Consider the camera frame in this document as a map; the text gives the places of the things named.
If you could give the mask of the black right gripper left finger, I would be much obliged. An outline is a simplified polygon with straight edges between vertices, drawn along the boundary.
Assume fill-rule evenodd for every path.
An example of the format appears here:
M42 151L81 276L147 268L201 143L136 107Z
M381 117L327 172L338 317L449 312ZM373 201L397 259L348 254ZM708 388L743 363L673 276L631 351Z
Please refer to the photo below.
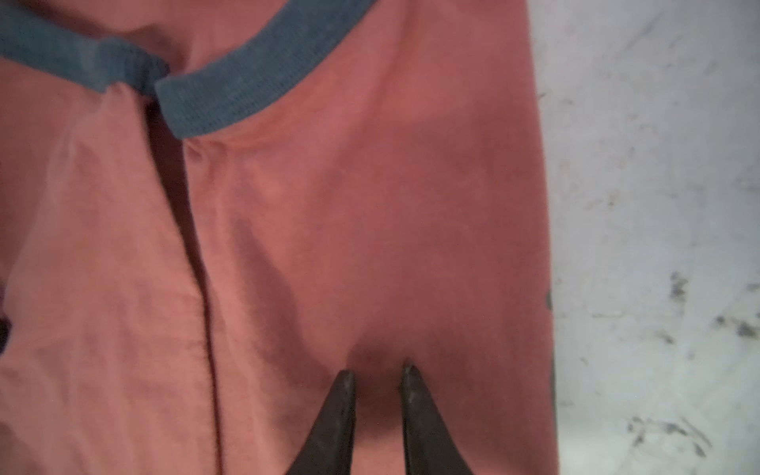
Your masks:
M338 372L301 450L287 475L348 475L352 471L356 424L356 379Z

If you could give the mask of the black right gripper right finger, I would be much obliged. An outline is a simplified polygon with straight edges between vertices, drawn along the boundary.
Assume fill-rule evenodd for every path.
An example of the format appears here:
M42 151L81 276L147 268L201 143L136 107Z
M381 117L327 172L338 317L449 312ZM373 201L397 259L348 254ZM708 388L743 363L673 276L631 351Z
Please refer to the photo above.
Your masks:
M406 361L400 382L405 471L410 475L472 475L435 405L422 372Z

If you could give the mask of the dark red tank top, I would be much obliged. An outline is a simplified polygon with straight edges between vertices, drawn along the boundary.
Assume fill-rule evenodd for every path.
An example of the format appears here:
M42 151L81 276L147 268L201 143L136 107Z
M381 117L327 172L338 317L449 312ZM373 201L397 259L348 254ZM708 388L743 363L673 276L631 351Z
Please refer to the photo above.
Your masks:
M5 1L1 470L284 474L334 378L405 470L558 471L524 1Z

